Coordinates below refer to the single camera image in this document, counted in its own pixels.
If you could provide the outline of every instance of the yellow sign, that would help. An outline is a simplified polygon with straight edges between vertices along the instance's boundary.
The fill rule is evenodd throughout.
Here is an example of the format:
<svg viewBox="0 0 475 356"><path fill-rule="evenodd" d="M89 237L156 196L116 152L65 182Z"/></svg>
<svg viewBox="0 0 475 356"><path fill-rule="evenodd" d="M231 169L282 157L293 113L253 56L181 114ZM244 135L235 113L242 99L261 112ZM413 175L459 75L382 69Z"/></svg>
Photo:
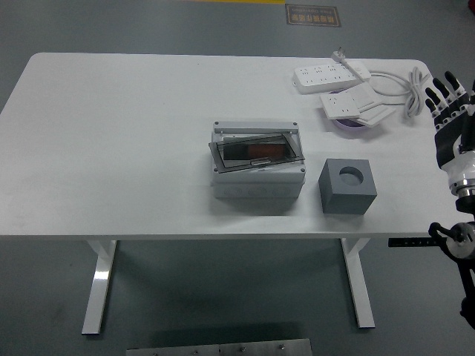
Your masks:
<svg viewBox="0 0 475 356"><path fill-rule="evenodd" d="M338 11L333 6L286 4L287 24L341 27Z"/></svg>

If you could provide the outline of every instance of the electrical outlet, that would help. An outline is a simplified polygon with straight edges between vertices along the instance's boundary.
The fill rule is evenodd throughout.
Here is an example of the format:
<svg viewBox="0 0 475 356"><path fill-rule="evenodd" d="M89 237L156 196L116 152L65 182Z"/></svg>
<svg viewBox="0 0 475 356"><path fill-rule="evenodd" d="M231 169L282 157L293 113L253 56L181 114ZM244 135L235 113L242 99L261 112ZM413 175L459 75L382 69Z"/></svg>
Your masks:
<svg viewBox="0 0 475 356"><path fill-rule="evenodd" d="M358 118L361 114L349 93L322 94L320 97L330 120Z"/></svg>
<svg viewBox="0 0 475 356"><path fill-rule="evenodd" d="M358 72L365 80L370 80L371 74L359 61L348 62L348 65ZM326 91L351 88L361 81L341 63L300 67L294 70L294 86L302 94L323 93Z"/></svg>

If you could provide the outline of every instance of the table leg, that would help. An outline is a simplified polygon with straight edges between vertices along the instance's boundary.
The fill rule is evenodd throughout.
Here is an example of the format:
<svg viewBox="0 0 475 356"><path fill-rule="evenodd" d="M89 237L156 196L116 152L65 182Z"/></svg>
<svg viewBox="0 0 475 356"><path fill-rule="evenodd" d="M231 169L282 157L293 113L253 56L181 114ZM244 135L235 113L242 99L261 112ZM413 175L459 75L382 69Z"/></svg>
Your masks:
<svg viewBox="0 0 475 356"><path fill-rule="evenodd" d="M351 294L355 306L356 319L360 328L374 328L373 312L370 298L366 290L363 269L359 259L359 252L370 239L341 239L344 261L347 265L348 279L350 280Z"/></svg>
<svg viewBox="0 0 475 356"><path fill-rule="evenodd" d="M82 334L99 334L117 241L94 240L88 241L88 243L97 253L97 264Z"/></svg>

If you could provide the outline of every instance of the gray box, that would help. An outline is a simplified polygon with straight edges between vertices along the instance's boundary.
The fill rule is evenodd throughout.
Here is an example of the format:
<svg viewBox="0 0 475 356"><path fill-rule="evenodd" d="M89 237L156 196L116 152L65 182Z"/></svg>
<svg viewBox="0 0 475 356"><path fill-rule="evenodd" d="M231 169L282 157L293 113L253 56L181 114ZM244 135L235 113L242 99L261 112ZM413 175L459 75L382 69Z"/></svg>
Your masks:
<svg viewBox="0 0 475 356"><path fill-rule="evenodd" d="M318 185L325 214L363 215L378 195L367 159L327 159Z"/></svg>

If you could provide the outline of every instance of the gray floor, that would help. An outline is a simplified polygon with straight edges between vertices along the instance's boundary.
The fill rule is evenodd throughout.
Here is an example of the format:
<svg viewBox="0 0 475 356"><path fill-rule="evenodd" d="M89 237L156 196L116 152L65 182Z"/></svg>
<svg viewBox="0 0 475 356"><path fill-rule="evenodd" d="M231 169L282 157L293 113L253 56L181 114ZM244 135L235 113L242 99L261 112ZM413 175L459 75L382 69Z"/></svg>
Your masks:
<svg viewBox="0 0 475 356"><path fill-rule="evenodd" d="M0 1L0 108L37 52L327 57L343 46L353 58L419 59L434 76L451 69L465 87L475 78L466 0L288 2L336 6L342 27L288 25L283 5ZM298 337L314 355L474 354L462 284L442 252L374 240L361 258L372 330L357 328L337 240L122 242L103 333L85 337L87 244L1 241L0 355Z"/></svg>

